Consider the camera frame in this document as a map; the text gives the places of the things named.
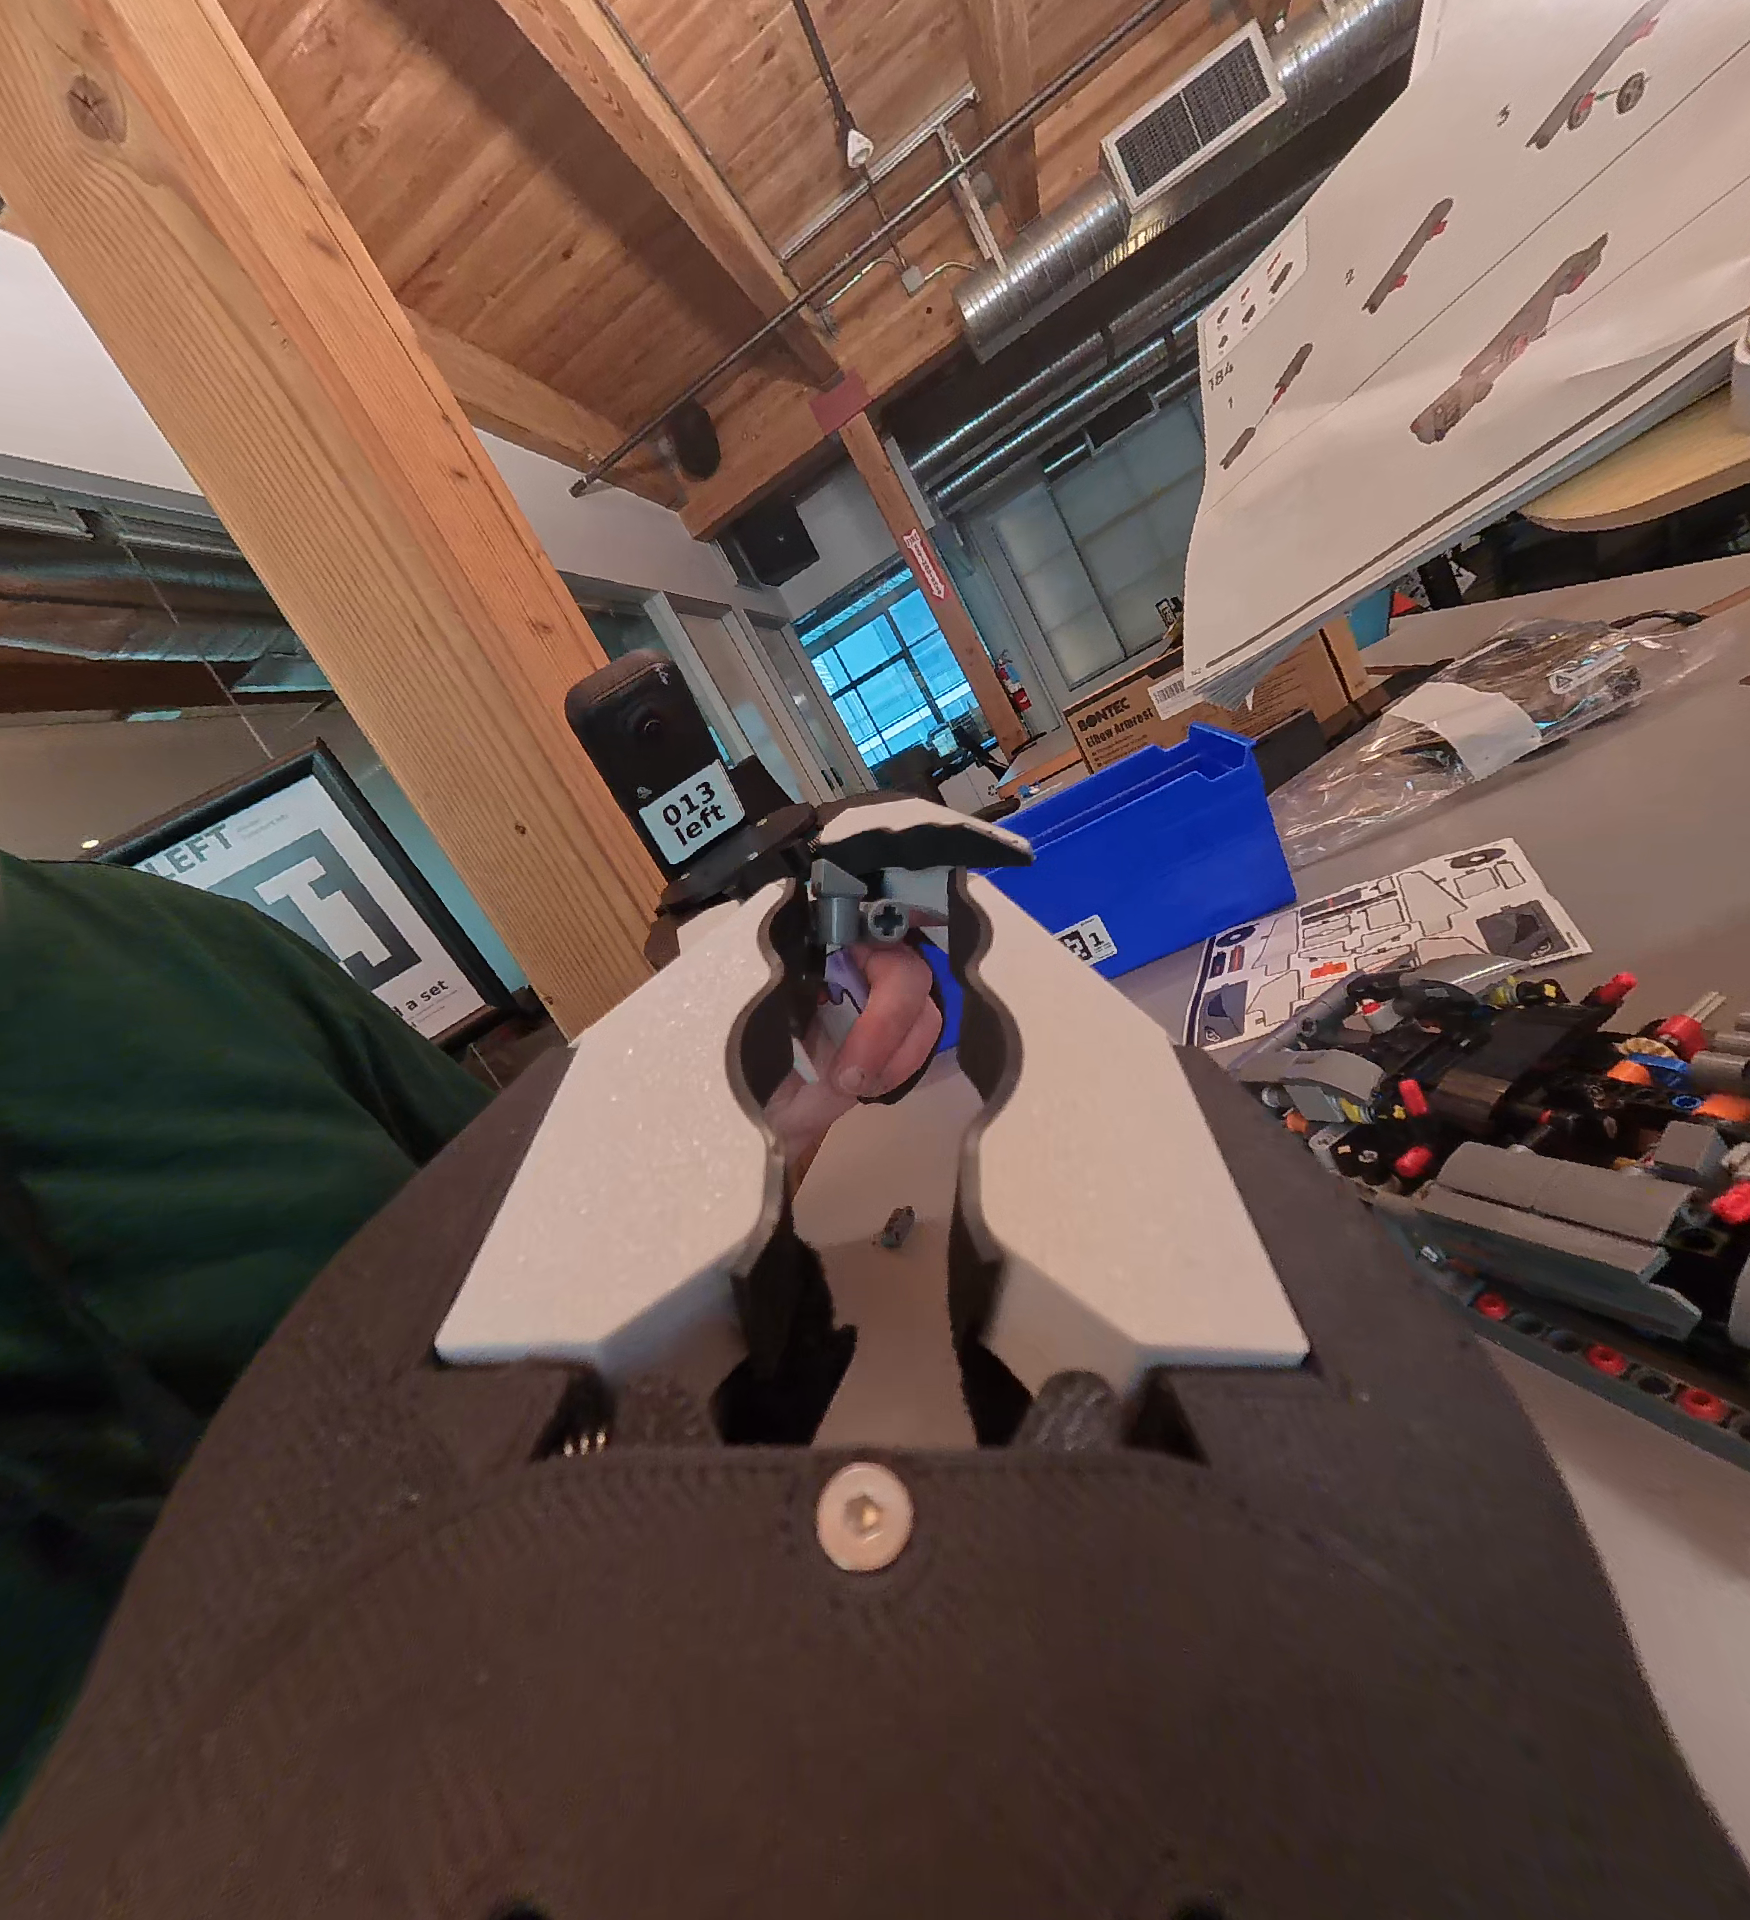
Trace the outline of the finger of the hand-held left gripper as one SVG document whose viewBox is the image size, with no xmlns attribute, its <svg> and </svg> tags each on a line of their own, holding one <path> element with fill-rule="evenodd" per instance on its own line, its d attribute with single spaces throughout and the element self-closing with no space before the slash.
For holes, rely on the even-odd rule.
<svg viewBox="0 0 1750 1920">
<path fill-rule="evenodd" d="M 1030 865 L 1035 849 L 1001 824 L 938 803 L 867 798 L 817 830 L 813 859 L 863 882 L 869 898 L 945 907 L 954 872 Z"/>
</svg>

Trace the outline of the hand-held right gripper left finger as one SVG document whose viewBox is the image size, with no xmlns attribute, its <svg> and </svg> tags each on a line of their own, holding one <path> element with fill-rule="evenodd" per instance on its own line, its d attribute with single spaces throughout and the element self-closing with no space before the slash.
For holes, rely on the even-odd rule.
<svg viewBox="0 0 1750 1920">
<path fill-rule="evenodd" d="M 688 952 L 571 1047 L 459 1292 L 447 1367 L 552 1361 L 621 1395 L 709 1389 L 720 1432 L 776 1432 L 804 1317 L 786 1154 L 766 1116 L 795 1073 L 788 963 L 804 899 L 770 883 L 693 924 Z"/>
</svg>

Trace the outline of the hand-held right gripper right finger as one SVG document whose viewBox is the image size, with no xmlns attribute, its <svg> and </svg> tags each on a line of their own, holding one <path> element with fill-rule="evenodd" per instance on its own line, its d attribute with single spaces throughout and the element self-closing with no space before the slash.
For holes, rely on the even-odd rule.
<svg viewBox="0 0 1750 1920">
<path fill-rule="evenodd" d="M 980 876 L 954 877 L 957 1067 L 980 1098 L 954 1194 L 954 1352 L 978 1432 L 1054 1379 L 1116 1412 L 1174 1371 L 1310 1355 L 1192 1059 Z"/>
</svg>

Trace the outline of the grey panel with black connector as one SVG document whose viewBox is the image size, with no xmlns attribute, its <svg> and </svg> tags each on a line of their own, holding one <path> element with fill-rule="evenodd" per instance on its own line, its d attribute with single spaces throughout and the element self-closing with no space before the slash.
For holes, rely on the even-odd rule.
<svg viewBox="0 0 1750 1920">
<path fill-rule="evenodd" d="M 852 945 L 896 947 L 912 927 L 912 907 L 903 899 L 869 894 L 857 877 L 830 861 L 811 873 L 814 944 L 822 954 Z"/>
</svg>

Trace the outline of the blue bin with square tag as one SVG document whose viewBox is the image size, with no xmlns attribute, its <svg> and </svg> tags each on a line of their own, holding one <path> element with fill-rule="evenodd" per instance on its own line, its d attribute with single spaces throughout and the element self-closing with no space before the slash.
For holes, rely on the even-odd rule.
<svg viewBox="0 0 1750 1920">
<path fill-rule="evenodd" d="M 1208 726 L 1021 806 L 1006 828 L 1035 861 L 987 882 L 1105 975 L 1297 898 L 1251 744 Z"/>
</svg>

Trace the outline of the toy car model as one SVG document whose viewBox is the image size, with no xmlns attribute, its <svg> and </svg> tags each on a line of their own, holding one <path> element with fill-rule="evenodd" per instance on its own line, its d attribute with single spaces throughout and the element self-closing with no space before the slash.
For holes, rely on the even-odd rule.
<svg viewBox="0 0 1750 1920">
<path fill-rule="evenodd" d="M 1750 1004 L 1627 1030 L 1632 986 L 1397 952 L 1187 1035 L 1492 1341 L 1750 1471 Z"/>
</svg>

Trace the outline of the person's left hand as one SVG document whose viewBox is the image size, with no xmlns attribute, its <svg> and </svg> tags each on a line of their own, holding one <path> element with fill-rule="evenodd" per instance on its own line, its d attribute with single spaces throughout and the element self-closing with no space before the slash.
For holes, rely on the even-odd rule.
<svg viewBox="0 0 1750 1920">
<path fill-rule="evenodd" d="M 813 1070 L 791 1069 L 764 1102 L 791 1192 L 802 1184 L 829 1129 L 863 1100 L 912 1080 L 933 1057 L 942 1030 L 936 978 L 918 947 L 852 944 L 837 957 L 864 982 L 860 1010 L 840 1040 L 813 1023 L 802 1042 Z"/>
</svg>

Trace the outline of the cardboard box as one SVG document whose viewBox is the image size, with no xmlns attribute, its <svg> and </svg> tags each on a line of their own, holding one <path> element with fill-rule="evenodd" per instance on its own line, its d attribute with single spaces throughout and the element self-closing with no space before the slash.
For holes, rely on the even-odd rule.
<svg viewBox="0 0 1750 1920">
<path fill-rule="evenodd" d="M 1328 726 L 1379 688 L 1344 615 L 1272 664 L 1233 707 L 1195 696 L 1177 627 L 1170 639 L 1153 657 L 1063 711 L 1091 774 L 1141 749 L 1171 750 L 1192 728 L 1263 740 L 1299 713 Z"/>
</svg>

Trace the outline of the black framed floor sign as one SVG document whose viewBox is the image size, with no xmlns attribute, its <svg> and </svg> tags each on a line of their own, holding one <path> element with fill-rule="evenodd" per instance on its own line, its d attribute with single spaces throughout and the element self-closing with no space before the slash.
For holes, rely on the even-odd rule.
<svg viewBox="0 0 1750 1920">
<path fill-rule="evenodd" d="M 322 740 L 99 845 L 93 859 L 261 909 L 440 1049 L 518 1013 Z"/>
</svg>

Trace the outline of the sticker sheet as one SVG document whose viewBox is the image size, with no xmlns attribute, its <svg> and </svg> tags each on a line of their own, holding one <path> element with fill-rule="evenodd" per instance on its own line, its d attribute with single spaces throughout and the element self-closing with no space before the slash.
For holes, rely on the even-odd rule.
<svg viewBox="0 0 1750 1920">
<path fill-rule="evenodd" d="M 1330 986 L 1388 965 L 1583 957 L 1591 940 L 1508 836 L 1301 899 L 1209 937 L 1185 1045 L 1260 1040 Z"/>
</svg>

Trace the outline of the black ceiling pipe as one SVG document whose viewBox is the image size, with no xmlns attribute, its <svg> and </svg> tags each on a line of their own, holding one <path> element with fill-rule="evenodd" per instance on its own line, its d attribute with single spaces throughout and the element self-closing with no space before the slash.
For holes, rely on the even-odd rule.
<svg viewBox="0 0 1750 1920">
<path fill-rule="evenodd" d="M 635 428 L 626 437 L 623 437 L 621 444 L 615 444 L 608 452 L 592 459 L 588 468 L 582 468 L 571 486 L 571 496 L 587 496 L 592 487 L 608 484 L 608 478 L 616 472 L 616 468 L 621 468 L 640 447 L 662 433 L 674 411 L 677 411 L 688 401 L 697 399 L 709 386 L 732 373 L 755 349 L 764 346 L 770 334 L 779 332 L 785 323 L 804 315 L 813 318 L 825 317 L 830 309 L 835 292 L 840 291 L 852 277 L 857 277 L 864 261 L 872 259 L 880 252 L 887 252 L 890 241 L 898 240 L 908 228 L 912 228 L 912 223 L 929 209 L 938 194 L 962 180 L 968 180 L 975 169 L 985 169 L 985 158 L 991 156 L 998 146 L 1015 138 L 1021 130 L 1030 128 L 1035 120 L 1054 106 L 1071 88 L 1087 81 L 1103 60 L 1111 58 L 1119 48 L 1122 48 L 1128 36 L 1141 33 L 1159 12 L 1174 8 L 1174 1 L 1139 3 L 1128 16 L 1107 30 L 1087 52 L 1065 67 L 1049 86 L 1008 112 L 999 126 L 985 130 L 973 149 L 957 151 L 952 160 L 948 160 L 936 180 L 932 180 L 913 199 L 887 217 L 880 228 L 875 228 L 867 238 L 863 238 L 857 248 L 840 253 L 838 259 L 833 261 L 822 275 L 817 275 L 813 283 L 802 284 L 796 291 L 796 297 L 791 299 L 780 311 L 773 313 L 753 334 L 732 349 L 723 358 L 700 373 L 682 391 L 674 393 L 653 418 Z"/>
</svg>

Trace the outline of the clear bag with paper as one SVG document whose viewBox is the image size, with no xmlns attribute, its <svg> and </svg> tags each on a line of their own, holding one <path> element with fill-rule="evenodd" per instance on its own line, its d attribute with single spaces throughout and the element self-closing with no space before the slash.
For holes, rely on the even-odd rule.
<svg viewBox="0 0 1750 1920">
<path fill-rule="evenodd" d="M 1383 707 L 1271 798 L 1294 870 L 1395 828 L 1606 723 L 1713 660 L 1721 617 L 1513 621 Z"/>
</svg>

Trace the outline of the instruction booklet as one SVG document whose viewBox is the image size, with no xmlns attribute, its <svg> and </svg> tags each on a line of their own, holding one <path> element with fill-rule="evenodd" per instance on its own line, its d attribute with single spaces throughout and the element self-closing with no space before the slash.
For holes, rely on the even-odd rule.
<svg viewBox="0 0 1750 1920">
<path fill-rule="evenodd" d="M 1237 697 L 1748 323 L 1750 1 L 1423 5 L 1405 93 L 1202 318 L 1185 683 Z"/>
</svg>

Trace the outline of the tan background table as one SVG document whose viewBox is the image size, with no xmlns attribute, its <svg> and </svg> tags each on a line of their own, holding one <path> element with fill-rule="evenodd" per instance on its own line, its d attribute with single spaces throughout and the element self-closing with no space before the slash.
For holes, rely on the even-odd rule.
<svg viewBox="0 0 1750 1920">
<path fill-rule="evenodd" d="M 1659 429 L 1522 507 L 1537 526 L 1612 532 L 1750 484 L 1750 435 L 1661 441 Z"/>
</svg>

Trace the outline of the black wall speaker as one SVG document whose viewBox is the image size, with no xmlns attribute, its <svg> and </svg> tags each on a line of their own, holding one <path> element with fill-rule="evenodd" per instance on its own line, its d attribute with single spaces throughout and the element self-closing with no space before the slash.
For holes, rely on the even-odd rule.
<svg viewBox="0 0 1750 1920">
<path fill-rule="evenodd" d="M 791 496 L 764 498 L 728 524 L 723 539 L 762 588 L 782 588 L 819 563 L 808 524 Z"/>
</svg>

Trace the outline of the wooden post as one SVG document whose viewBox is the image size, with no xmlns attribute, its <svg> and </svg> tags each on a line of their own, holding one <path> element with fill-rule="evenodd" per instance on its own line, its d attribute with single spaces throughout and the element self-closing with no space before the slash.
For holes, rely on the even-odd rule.
<svg viewBox="0 0 1750 1920">
<path fill-rule="evenodd" d="M 607 657 L 220 5 L 0 1 L 0 191 L 576 1038 L 662 890 Z"/>
</svg>

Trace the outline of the silver ventilation duct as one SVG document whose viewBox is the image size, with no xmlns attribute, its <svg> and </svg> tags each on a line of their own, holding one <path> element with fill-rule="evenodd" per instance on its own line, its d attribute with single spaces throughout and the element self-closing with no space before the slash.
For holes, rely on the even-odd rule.
<svg viewBox="0 0 1750 1920">
<path fill-rule="evenodd" d="M 1416 1 L 1323 3 L 1292 29 L 1277 34 L 1265 30 L 1289 102 L 1138 214 L 1124 209 L 1107 178 L 1100 142 L 1100 166 L 1091 181 L 1035 222 L 1006 250 L 999 267 L 983 270 L 957 297 L 969 349 L 982 358 L 1006 349 L 1121 259 L 1239 185 L 1284 147 L 1312 138 L 1316 124 L 1330 112 L 1411 60 L 1420 14 Z"/>
</svg>

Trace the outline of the wall air vent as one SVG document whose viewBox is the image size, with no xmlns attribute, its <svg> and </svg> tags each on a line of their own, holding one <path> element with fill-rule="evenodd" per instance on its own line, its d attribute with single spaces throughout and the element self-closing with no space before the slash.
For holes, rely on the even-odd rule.
<svg viewBox="0 0 1750 1920">
<path fill-rule="evenodd" d="M 1138 214 L 1286 102 L 1268 34 L 1250 19 L 1103 137 L 1103 169 Z"/>
</svg>

